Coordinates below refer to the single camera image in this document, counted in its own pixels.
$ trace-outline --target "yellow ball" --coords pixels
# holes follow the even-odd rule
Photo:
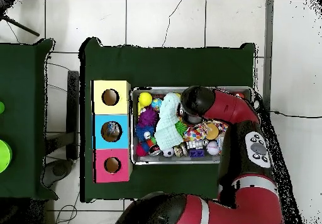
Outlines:
[[[144,107],[152,103],[152,95],[149,92],[142,92],[138,97],[139,103]]]

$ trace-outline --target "stacked box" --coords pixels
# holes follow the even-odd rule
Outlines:
[[[129,181],[130,85],[126,81],[92,81],[91,91],[94,182]]]

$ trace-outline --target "dark green table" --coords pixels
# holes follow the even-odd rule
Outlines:
[[[253,86],[255,45],[241,48],[101,47],[88,38],[80,48],[81,201],[141,198],[154,192],[217,196],[218,164],[134,165],[129,182],[94,184],[91,148],[91,80],[125,80],[140,86]]]
[[[0,173],[0,197],[56,199],[40,183],[45,161],[44,68],[52,40],[36,45],[0,44],[0,139],[13,151]]]

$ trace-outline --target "blue box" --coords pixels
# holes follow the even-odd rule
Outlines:
[[[102,126],[109,122],[117,122],[121,127],[121,136],[115,142],[107,142],[101,135]],[[128,115],[95,115],[96,149],[122,149],[130,147]]]

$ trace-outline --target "green toy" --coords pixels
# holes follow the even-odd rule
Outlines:
[[[0,101],[0,114],[4,111],[4,103]]]
[[[7,168],[11,158],[12,151],[10,146],[6,142],[0,140],[0,173]]]

